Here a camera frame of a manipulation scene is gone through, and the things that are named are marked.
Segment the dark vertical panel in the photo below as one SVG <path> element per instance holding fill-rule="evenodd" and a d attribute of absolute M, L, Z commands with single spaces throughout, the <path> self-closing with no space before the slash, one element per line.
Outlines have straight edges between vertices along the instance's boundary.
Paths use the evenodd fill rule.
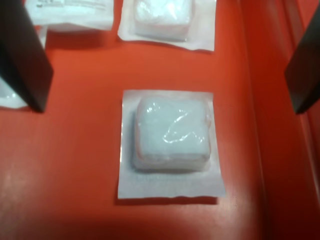
<path fill-rule="evenodd" d="M 0 1 L 0 74 L 32 108 L 45 110 L 53 70 L 20 0 Z"/>

